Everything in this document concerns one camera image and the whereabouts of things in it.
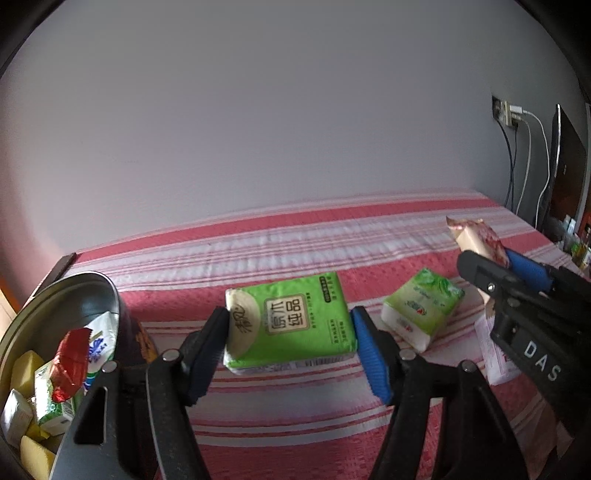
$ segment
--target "yellow sponge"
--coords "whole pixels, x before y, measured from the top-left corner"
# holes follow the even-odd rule
[[[21,463],[35,480],[49,480],[55,459],[54,453],[39,445],[35,440],[31,440],[27,436],[21,439]]]
[[[25,398],[32,397],[34,395],[33,378],[35,376],[35,370],[42,367],[44,363],[43,358],[33,350],[22,354],[14,362],[14,367],[12,367],[10,388],[14,388]]]

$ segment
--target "power socket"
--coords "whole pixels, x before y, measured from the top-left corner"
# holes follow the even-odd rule
[[[492,117],[509,128],[517,128],[517,122],[511,118],[509,102],[494,95],[492,96]]]

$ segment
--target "pink and white stripes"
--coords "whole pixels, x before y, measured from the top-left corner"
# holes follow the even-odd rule
[[[457,276],[459,249],[446,215],[484,218],[505,246],[537,261],[567,264],[525,222],[481,194],[461,190],[310,202],[209,219],[90,249],[69,274],[108,275],[163,350],[200,329],[215,305],[223,305],[226,288],[323,271],[337,271],[349,306],[366,306],[386,329],[379,319],[383,298],[428,267],[452,278],[466,297],[425,357],[449,365],[471,358],[483,369],[473,329],[482,301]],[[523,376],[494,391],[528,449],[533,431],[540,431],[544,401]],[[428,478],[433,467],[440,408],[432,402],[419,478]],[[366,478],[390,414],[372,395],[357,358],[246,377],[220,366],[207,396],[189,409],[212,478],[239,480]],[[551,435],[551,426],[547,430]]]

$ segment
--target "red striped bedspread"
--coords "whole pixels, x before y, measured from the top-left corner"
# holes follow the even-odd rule
[[[108,275],[160,351],[203,326],[229,287],[337,271],[352,308],[378,327],[385,296],[419,269],[451,278],[466,297],[424,356],[484,369],[473,323],[483,304],[457,273],[445,217],[483,218],[508,248],[566,265],[568,257],[508,210],[471,191],[363,196],[252,210],[82,252],[69,274]],[[406,344],[397,338],[401,347]],[[535,469],[554,444],[551,413],[523,375],[493,390]],[[441,404],[434,400],[418,478],[430,476]],[[364,479],[391,415],[357,357],[297,371],[236,376],[219,366],[189,418],[216,479]]]

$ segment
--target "metal bowl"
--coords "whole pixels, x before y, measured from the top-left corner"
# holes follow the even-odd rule
[[[125,310],[113,282],[98,272],[59,280],[39,292],[15,317],[0,341],[0,405],[10,393],[15,360],[34,350],[48,362],[68,330],[86,326],[104,312]]]

